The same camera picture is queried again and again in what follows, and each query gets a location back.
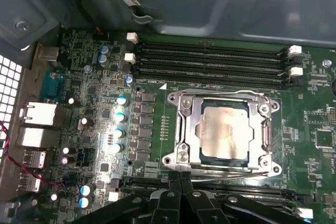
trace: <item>capacitor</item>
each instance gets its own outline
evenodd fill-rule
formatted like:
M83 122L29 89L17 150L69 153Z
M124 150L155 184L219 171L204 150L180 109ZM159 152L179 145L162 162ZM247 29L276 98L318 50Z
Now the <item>capacitor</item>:
M79 107L82 106L82 103L81 103L79 100L74 99L74 98L70 98L70 99L68 100L68 103L69 103L71 106L74 106L74 107L77 107L77 108L79 108Z
M123 145L119 143L113 143L111 146L112 153L118 153L121 152L123 149Z
M82 118L81 123L82 125L93 126L95 121L91 118Z
M86 184L84 186L82 186L79 190L80 194L82 194L83 196L88 196L93 192L93 185L91 184Z
M76 161L75 157L73 156L69 156L69 157L62 157L61 159L61 163L63 165L67 165L67 164L72 164Z
M92 66L90 66L90 65L84 66L84 72L85 73L91 73L92 72Z
M121 105L121 106L126 106L128 104L127 98L125 96L123 96L123 95L120 95L117 98L117 104Z
M112 135L115 137L115 138L121 138L124 136L124 131L120 128L116 128L113 130L112 132Z
M64 198L67 195L67 193L64 190L58 190L57 192L50 195L51 201L56 201L59 199Z
M132 86L134 84L133 76L131 76L130 74L126 76L125 82L128 87Z
M78 206L80 208L87 208L89 204L91 203L91 201L92 201L91 197L80 198L78 201Z
M77 150L74 147L65 147L62 149L62 153L65 155L75 154L76 152Z
M100 49L99 49L99 52L102 55L106 55L106 56L109 56L111 54L111 51L109 50L109 48L107 46L101 46Z
M109 59L107 58L106 55L100 55L98 56L98 62L102 67L107 67L110 63Z
M127 119L126 116L122 112L118 112L117 114L115 114L114 118L117 123L123 123Z

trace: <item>integrated circuit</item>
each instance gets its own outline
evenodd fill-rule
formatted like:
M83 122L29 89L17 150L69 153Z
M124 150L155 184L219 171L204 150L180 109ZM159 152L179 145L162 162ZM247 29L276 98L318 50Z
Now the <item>integrated circuit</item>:
M332 147L332 132L325 130L316 131L317 146L318 147Z
M153 114L153 112L154 112L154 106L152 105L142 105L141 106L141 113Z
M143 102L154 102L155 101L155 94L142 94L142 101Z
M109 171L109 164L101 164L100 165L100 171L101 172L108 172Z
M96 87L89 87L88 88L88 94L95 94L96 93L97 88Z
M139 137L151 137L152 129L149 128L139 128Z
M152 125L153 124L153 117L152 116L141 116L140 117L140 124L142 124L142 125Z
M91 138L89 136L84 136L83 137L83 143L84 144L90 144L90 140L91 140Z
M103 110L101 117L102 118L110 118L110 111Z
M151 146L150 141L139 140L139 142L138 142L138 149L148 150L150 148L150 146Z

